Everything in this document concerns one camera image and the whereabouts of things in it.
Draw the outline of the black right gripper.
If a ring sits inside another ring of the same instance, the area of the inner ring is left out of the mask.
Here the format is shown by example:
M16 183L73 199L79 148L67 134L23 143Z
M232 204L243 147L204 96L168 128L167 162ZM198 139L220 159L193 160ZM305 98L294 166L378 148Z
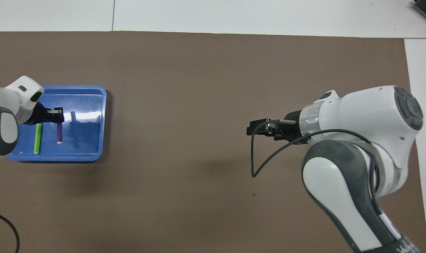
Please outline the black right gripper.
M282 124L279 120L264 118L249 122L247 127L247 136L261 135L272 137L274 140L294 141L302 137L299 127L299 118L301 110L288 113L283 120L295 121L295 124Z

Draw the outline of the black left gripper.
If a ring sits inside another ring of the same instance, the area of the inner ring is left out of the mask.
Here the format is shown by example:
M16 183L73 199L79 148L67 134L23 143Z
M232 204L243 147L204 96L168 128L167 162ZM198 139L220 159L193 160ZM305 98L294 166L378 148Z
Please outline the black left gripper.
M41 102L37 102L32 110L32 114L24 125L36 125L38 123L53 122L63 123L65 121L64 110L62 107L54 109L46 108Z

